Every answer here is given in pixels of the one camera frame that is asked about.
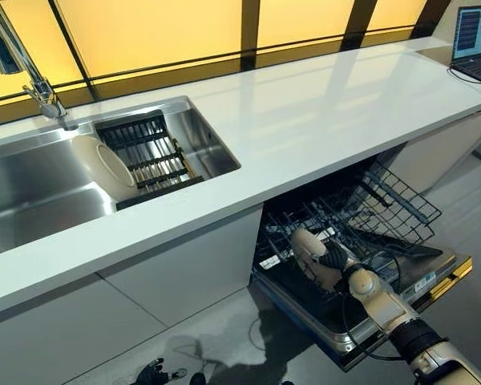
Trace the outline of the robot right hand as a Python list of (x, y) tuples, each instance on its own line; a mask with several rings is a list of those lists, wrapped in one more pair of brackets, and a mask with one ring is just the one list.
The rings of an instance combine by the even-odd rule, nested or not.
[(299, 255), (305, 275), (320, 286), (334, 286), (346, 269), (360, 263), (350, 249), (337, 241), (326, 245), (320, 241), (308, 242), (300, 246)]

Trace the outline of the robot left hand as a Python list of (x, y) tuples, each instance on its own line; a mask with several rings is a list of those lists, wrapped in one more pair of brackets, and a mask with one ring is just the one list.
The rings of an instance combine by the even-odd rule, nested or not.
[(164, 385), (170, 382), (167, 372), (163, 371), (164, 360), (162, 358), (151, 361), (137, 375), (135, 385)]

